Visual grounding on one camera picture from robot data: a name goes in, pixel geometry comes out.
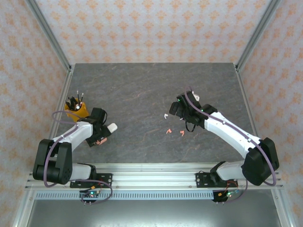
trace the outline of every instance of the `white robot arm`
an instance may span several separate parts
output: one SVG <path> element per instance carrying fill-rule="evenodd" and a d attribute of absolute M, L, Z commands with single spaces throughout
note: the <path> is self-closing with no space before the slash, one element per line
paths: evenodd
<path fill-rule="evenodd" d="M 264 150 L 273 169 L 277 170 L 279 168 L 275 144 L 271 139 L 265 138 L 261 140 L 247 133 L 227 120 L 211 105 L 205 104 L 201 106 L 199 96 L 192 91 L 188 91 L 186 94 L 191 103 L 187 101 L 185 94 L 182 93 L 177 96 L 178 102 L 174 102 L 171 105 L 169 113 L 182 118 L 186 122 L 186 126 L 187 123 L 192 123 L 194 126 L 200 126 L 216 134 L 234 147 L 245 159 L 232 163 L 220 162 L 214 166 L 210 173 L 204 173 L 205 181 L 208 181 L 206 184 L 207 187 L 212 184 L 220 187 L 222 182 L 243 178 L 246 178 L 254 185 L 261 185 L 271 175 L 271 171 L 263 155 L 253 142 Z"/>
<path fill-rule="evenodd" d="M 77 179 L 94 178 L 94 175 L 96 175 L 94 166 L 72 163 L 71 153 L 84 140 L 92 147 L 95 145 L 95 142 L 110 136 L 117 130 L 115 123 L 109 126 L 104 125 L 105 114 L 106 112 L 101 108 L 93 108 L 90 116 L 80 119 L 77 125 L 66 131 L 63 135 L 52 140 L 42 140 L 39 143 L 37 151 L 33 178 L 43 180 L 46 162 L 48 162 L 46 174 L 48 182 L 66 184 L 68 181 Z M 56 156 L 56 160 L 47 160 L 50 148 L 56 141 L 59 142 L 53 148 L 51 155 L 51 157 Z"/>

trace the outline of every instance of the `marble tabletop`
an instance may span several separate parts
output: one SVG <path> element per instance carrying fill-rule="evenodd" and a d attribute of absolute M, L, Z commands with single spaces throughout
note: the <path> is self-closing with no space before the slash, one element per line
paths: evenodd
<path fill-rule="evenodd" d="M 232 63 L 98 63 L 76 64 L 67 96 L 84 93 L 88 111 L 107 111 L 107 125 L 118 129 L 100 146 L 84 141 L 73 162 L 176 163 L 238 161 L 241 156 L 216 135 L 169 113 L 176 96 L 190 85 L 200 104 L 211 104 L 227 119 L 252 133 Z M 60 124 L 57 135 L 70 125 Z"/>

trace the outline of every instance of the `yellow cup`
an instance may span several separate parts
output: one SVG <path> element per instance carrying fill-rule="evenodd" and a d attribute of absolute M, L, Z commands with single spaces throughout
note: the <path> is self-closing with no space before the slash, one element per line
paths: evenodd
<path fill-rule="evenodd" d="M 89 116 L 89 112 L 87 111 L 86 105 L 85 105 L 84 102 L 82 102 L 81 108 L 80 108 L 79 110 L 77 110 L 77 111 L 70 110 L 70 109 L 68 108 L 67 104 L 64 105 L 64 110 L 65 110 L 65 111 L 70 111 L 70 112 L 72 112 L 73 114 L 78 115 L 79 117 L 87 117 L 87 116 Z M 77 121 L 79 120 L 79 117 L 76 117 L 76 116 L 74 116 L 74 115 L 72 115 L 72 114 L 68 114 L 68 113 L 67 113 L 67 116 L 68 116 L 68 117 L 71 117 L 72 120 L 73 120 L 74 122 L 77 122 Z"/>

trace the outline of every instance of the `patterned wallpaper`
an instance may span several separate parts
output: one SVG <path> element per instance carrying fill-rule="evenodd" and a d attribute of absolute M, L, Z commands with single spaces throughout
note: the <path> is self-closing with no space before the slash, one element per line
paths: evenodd
<path fill-rule="evenodd" d="M 0 220 L 11 226 L 66 72 L 24 0 L 0 1 Z"/>
<path fill-rule="evenodd" d="M 69 62 L 234 62 L 270 0 L 38 0 Z"/>
<path fill-rule="evenodd" d="M 284 0 L 241 72 L 258 131 L 276 143 L 303 225 L 303 4 Z"/>

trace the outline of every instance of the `black mounting plate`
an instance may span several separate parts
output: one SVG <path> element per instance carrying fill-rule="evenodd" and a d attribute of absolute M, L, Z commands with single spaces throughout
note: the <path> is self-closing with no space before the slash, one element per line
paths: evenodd
<path fill-rule="evenodd" d="M 228 181 L 219 181 L 219 182 L 215 183 L 211 179 L 210 173 L 204 173 L 204 172 L 196 173 L 197 188 L 226 188 L 227 182 Z"/>
<path fill-rule="evenodd" d="M 111 186 L 112 181 L 113 181 L 113 174 L 97 174 L 97 177 L 95 180 L 104 181 Z M 90 188 L 90 187 L 94 186 L 95 184 L 96 184 L 96 182 L 75 181 L 75 182 L 71 182 L 70 188 Z M 109 188 L 104 184 L 101 184 L 101 187 Z"/>

